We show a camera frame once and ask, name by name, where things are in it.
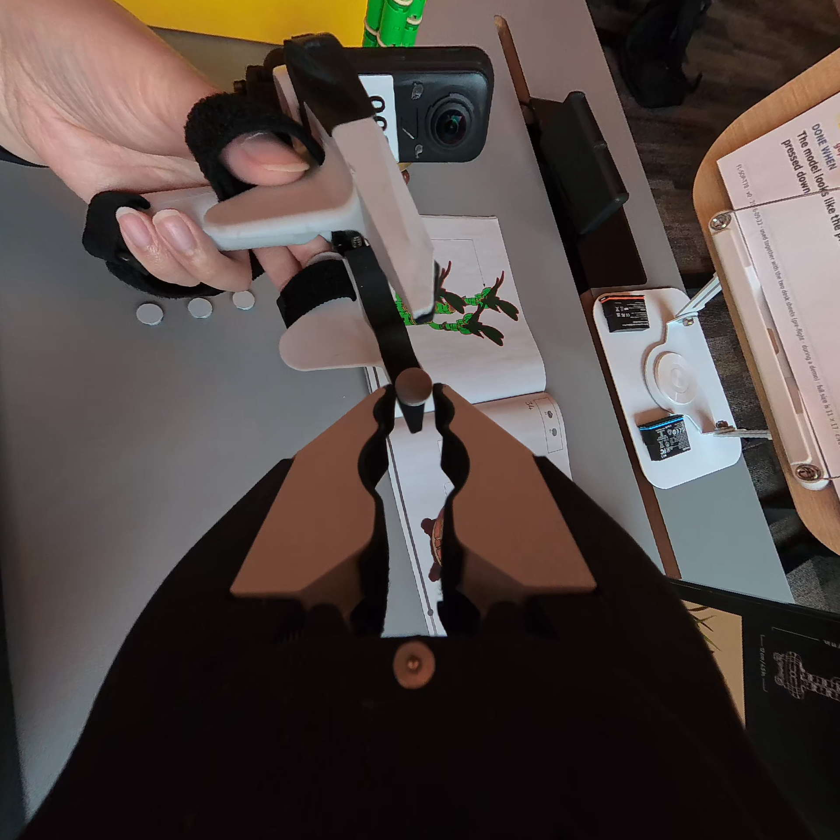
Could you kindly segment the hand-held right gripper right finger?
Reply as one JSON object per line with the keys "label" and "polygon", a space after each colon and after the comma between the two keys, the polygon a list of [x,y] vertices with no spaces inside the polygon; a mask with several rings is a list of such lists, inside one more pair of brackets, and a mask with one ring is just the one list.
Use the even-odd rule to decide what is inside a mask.
{"label": "hand-held right gripper right finger", "polygon": [[595,580],[532,451],[447,385],[434,385],[444,505],[443,599],[448,635],[475,632],[498,603],[590,594]]}

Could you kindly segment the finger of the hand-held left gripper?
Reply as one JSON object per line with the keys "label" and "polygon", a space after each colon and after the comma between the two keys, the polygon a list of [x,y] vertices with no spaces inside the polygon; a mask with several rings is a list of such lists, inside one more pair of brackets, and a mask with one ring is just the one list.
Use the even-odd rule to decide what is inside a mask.
{"label": "finger of the hand-held left gripper", "polygon": [[[293,369],[378,366],[394,384],[405,368],[422,368],[371,247],[316,255],[283,288],[278,308],[287,326],[280,356]],[[397,400],[409,431],[420,432],[424,406]]]}
{"label": "finger of the hand-held left gripper", "polygon": [[415,318],[434,309],[434,247],[380,127],[371,118],[335,127],[332,140],[359,194],[363,233]]}

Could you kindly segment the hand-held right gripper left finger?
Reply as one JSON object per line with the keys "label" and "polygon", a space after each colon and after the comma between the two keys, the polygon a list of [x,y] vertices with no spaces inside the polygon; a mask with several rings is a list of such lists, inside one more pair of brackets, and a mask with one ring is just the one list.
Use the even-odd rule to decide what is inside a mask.
{"label": "hand-held right gripper left finger", "polygon": [[382,634],[389,550],[376,487],[395,401],[393,386],[378,389],[296,454],[232,595],[333,605],[357,634]]}

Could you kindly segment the black backpack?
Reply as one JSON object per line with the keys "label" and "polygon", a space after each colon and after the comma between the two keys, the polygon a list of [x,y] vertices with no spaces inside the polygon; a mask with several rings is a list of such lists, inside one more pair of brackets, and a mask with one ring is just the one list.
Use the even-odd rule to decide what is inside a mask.
{"label": "black backpack", "polygon": [[636,103],[649,110],[678,107],[700,84],[684,72],[689,42],[711,1],[651,1],[627,31],[618,67]]}

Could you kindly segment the green lego bamboo plant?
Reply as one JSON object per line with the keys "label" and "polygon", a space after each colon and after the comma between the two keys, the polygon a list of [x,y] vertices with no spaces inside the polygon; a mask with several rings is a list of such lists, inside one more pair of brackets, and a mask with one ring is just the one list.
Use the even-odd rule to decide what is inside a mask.
{"label": "green lego bamboo plant", "polygon": [[414,47],[426,2],[368,1],[362,46]]}

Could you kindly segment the black battery blue label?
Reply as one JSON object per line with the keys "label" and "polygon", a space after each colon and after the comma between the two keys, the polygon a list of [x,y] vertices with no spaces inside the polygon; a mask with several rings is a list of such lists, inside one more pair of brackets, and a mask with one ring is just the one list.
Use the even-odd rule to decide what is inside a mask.
{"label": "black battery blue label", "polygon": [[685,418],[681,414],[670,414],[638,425],[637,429],[652,461],[663,461],[690,451]]}

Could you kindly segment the black lego box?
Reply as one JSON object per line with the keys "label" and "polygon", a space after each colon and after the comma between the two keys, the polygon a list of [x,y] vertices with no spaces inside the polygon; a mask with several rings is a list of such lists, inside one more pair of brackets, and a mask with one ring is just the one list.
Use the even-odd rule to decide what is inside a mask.
{"label": "black lego box", "polygon": [[838,616],[672,580],[777,785],[818,838],[838,838]]}

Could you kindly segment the black battery orange label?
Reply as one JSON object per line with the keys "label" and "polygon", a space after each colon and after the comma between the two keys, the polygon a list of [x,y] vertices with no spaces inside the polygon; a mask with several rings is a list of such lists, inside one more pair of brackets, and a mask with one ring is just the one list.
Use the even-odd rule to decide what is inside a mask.
{"label": "black battery orange label", "polygon": [[645,295],[605,295],[600,298],[609,333],[642,332],[649,329]]}

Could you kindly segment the lego instruction booklet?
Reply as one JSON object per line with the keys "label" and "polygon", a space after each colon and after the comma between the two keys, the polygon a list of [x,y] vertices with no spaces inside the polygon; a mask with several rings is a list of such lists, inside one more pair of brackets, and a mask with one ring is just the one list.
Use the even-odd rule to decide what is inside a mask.
{"label": "lego instruction booklet", "polygon": [[[557,402],[545,391],[542,357],[522,313],[501,229],[494,217],[426,216],[444,297],[434,318],[416,325],[396,306],[415,355],[434,382],[450,385],[509,434],[567,476],[570,458]],[[428,520],[436,519],[452,483],[441,470],[442,438],[434,418],[408,432],[398,417],[389,438],[389,472],[427,632],[444,636],[442,599]]]}

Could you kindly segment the yellow plastic box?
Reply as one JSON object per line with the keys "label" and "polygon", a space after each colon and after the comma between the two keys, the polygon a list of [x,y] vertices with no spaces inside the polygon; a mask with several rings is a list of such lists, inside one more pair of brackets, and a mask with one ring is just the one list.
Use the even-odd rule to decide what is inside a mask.
{"label": "yellow plastic box", "polygon": [[330,32],[360,46],[365,1],[121,1],[146,25],[203,35],[281,44]]}

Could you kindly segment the cluster of grey round dots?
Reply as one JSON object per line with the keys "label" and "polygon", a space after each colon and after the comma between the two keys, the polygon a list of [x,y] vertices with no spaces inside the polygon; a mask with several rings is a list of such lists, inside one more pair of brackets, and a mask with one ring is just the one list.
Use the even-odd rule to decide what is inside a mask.
{"label": "cluster of grey round dots", "polygon": [[[242,290],[234,292],[230,295],[230,300],[238,310],[247,311],[252,309],[256,304],[256,297],[253,292],[249,290]],[[190,298],[186,304],[187,311],[193,319],[204,320],[209,319],[214,313],[214,305],[208,298],[194,297]],[[162,305],[153,302],[144,302],[140,304],[135,312],[136,319],[146,326],[156,326],[163,322],[165,312]]]}

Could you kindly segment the black power adapter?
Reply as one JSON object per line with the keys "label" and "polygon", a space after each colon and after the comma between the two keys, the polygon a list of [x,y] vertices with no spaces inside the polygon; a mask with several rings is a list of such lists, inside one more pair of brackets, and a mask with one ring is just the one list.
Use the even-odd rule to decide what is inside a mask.
{"label": "black power adapter", "polygon": [[603,226],[628,199],[601,129],[582,91],[562,102],[533,99],[540,149],[576,234]]}

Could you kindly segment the printed task instruction sheet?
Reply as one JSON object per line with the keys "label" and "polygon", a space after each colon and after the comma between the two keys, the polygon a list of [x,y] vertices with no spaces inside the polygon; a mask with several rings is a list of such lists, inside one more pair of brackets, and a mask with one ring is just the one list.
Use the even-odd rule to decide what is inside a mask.
{"label": "printed task instruction sheet", "polygon": [[720,158],[731,208],[761,238],[762,279],[773,315],[818,394],[818,416],[839,457],[839,95]]}

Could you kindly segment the person's left hand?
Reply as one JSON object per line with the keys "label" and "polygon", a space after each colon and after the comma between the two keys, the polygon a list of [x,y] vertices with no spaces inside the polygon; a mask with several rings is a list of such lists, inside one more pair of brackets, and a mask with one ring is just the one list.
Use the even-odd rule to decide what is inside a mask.
{"label": "person's left hand", "polygon": [[[206,184],[185,143],[193,105],[217,90],[115,2],[1,2],[2,147],[51,168],[89,202],[102,192],[152,193]],[[232,140],[220,161],[240,181],[281,186],[308,163],[268,132]],[[174,209],[153,217],[132,208],[116,220],[143,268],[177,287],[242,291],[252,279],[244,251],[220,252]],[[331,244],[259,248],[281,290]]]}

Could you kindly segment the white plastic tray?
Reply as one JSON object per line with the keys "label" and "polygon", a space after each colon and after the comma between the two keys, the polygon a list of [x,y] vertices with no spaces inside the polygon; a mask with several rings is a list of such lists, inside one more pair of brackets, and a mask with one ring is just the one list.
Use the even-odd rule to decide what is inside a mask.
{"label": "white plastic tray", "polygon": [[[645,295],[649,329],[609,333],[600,298],[635,293]],[[728,468],[742,456],[739,439],[718,434],[719,424],[734,426],[732,411],[698,316],[679,315],[688,303],[684,291],[663,287],[607,293],[593,306],[596,331],[640,467],[659,489]],[[690,451],[652,461],[637,427],[670,414],[684,416]]]}

